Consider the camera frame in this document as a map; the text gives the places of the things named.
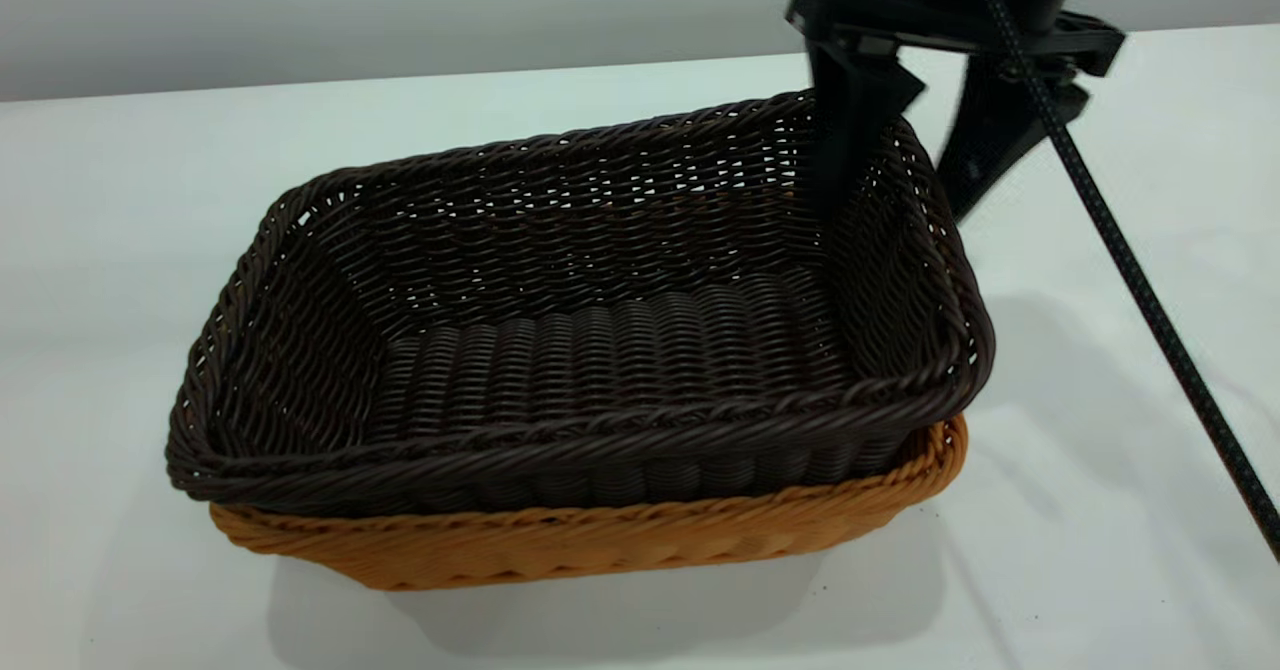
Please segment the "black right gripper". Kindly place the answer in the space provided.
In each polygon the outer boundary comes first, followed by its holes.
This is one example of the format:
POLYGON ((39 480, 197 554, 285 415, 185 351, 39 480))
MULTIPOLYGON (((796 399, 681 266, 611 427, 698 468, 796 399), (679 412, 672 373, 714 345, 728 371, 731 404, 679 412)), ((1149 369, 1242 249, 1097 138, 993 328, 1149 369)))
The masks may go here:
POLYGON ((954 219, 1047 138, 1025 87, 1078 73, 1106 76, 1125 35, 1065 9, 1066 0, 790 0, 786 19, 806 41, 814 131, 806 182, 832 213, 861 182, 886 126, 924 90, 899 47, 968 55, 963 92, 937 167, 954 219))

